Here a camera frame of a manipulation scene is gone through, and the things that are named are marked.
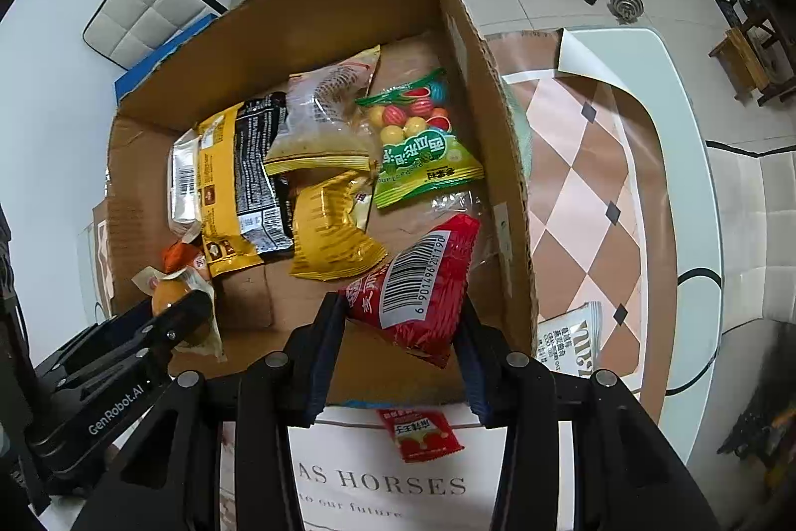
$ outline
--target yellow snack package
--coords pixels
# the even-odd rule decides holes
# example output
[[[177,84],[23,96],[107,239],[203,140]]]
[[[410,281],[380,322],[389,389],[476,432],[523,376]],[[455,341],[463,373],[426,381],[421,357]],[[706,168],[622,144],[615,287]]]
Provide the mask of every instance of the yellow snack package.
[[[273,92],[199,124],[202,244],[214,277],[293,247],[288,182],[263,169],[285,114],[284,93]]]
[[[291,275],[352,277],[387,256],[387,249],[364,232],[369,183],[367,174],[350,171],[301,190],[293,215],[296,254]]]
[[[265,157],[267,174],[375,168],[381,149],[354,100],[367,94],[380,53],[375,46],[331,66],[291,75],[288,119]]]

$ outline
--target white snack package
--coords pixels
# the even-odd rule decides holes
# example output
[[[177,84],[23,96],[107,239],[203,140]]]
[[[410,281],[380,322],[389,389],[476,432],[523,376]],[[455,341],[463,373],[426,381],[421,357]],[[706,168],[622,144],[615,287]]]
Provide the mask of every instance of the white snack package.
[[[199,134],[192,128],[171,145],[166,181],[169,229],[184,243],[201,232],[201,206],[197,186]]]
[[[176,273],[165,274],[157,268],[146,266],[143,270],[139,270],[133,278],[133,283],[140,291],[146,293],[150,297],[154,295],[155,286],[164,279],[181,279],[190,288],[190,290],[200,290],[210,296],[212,301],[212,319],[210,320],[210,334],[202,340],[201,344],[190,344],[186,340],[181,340],[174,347],[174,351],[185,351],[191,353],[198,353],[202,356],[216,356],[219,361],[226,360],[224,356],[224,348],[221,345],[221,334],[218,331],[218,323],[216,322],[216,291],[212,288],[210,282],[206,282],[199,271],[193,266],[186,266],[178,270]]]
[[[552,372],[588,378],[596,368],[601,324],[599,302],[540,322],[536,360]]]

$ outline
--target green package label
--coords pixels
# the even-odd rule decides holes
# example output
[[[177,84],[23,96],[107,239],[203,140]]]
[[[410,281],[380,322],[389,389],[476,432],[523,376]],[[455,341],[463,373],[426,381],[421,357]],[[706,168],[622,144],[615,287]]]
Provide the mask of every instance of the green package label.
[[[452,133],[427,128],[400,145],[385,145],[373,200],[386,208],[432,189],[483,178],[484,169]]]

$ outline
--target small red snack packet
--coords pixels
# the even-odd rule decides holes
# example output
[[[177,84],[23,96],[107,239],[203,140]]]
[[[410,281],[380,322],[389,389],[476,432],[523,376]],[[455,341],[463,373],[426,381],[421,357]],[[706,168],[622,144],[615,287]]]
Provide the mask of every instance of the small red snack packet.
[[[406,463],[430,462],[464,450],[442,412],[379,410],[400,456]]]
[[[351,282],[340,291],[345,291],[349,317],[376,327],[412,355],[445,367],[479,226],[478,219],[457,214],[386,266]]]

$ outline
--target snack package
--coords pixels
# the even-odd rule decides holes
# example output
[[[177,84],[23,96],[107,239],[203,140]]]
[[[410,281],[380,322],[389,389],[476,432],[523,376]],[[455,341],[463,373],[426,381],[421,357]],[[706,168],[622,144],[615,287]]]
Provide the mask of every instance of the snack package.
[[[602,306],[587,302],[582,307],[539,323],[536,360],[552,372],[586,377],[596,369]]]
[[[197,269],[202,279],[210,281],[210,270],[204,258],[201,248],[192,243],[175,241],[166,250],[163,250],[163,272],[166,274],[176,273],[186,266],[193,266]]]
[[[267,177],[263,158],[284,123],[284,93],[246,100],[199,125],[204,255],[214,277],[293,247],[288,182]]]
[[[349,317],[379,329],[412,355],[445,367],[479,225],[476,218],[457,214],[389,264],[341,289]]]
[[[387,249],[359,228],[354,214],[357,195],[369,182],[367,174],[351,171],[301,190],[293,213],[296,254],[291,275],[321,280],[352,277],[387,256]]]
[[[201,231],[201,206],[197,192],[199,135],[192,128],[174,141],[167,167],[166,214],[169,230],[190,243]]]
[[[483,178],[484,169],[453,135],[443,107],[445,71],[357,100],[384,147],[373,196],[378,208],[431,189]]]
[[[371,169],[378,147],[367,124],[358,119],[354,99],[368,92],[380,52],[376,46],[291,76],[288,119],[265,157],[268,175],[317,167]]]
[[[202,356],[216,356],[224,360],[224,348],[216,323],[216,294],[212,285],[200,276],[193,266],[186,266],[176,273],[166,274],[147,266],[133,278],[138,289],[152,297],[152,315],[158,316],[172,304],[188,295],[192,290],[201,290],[212,300],[210,321],[200,324],[185,340],[178,342],[175,351],[198,353]]]
[[[430,462],[464,450],[442,412],[377,410],[405,463]]]

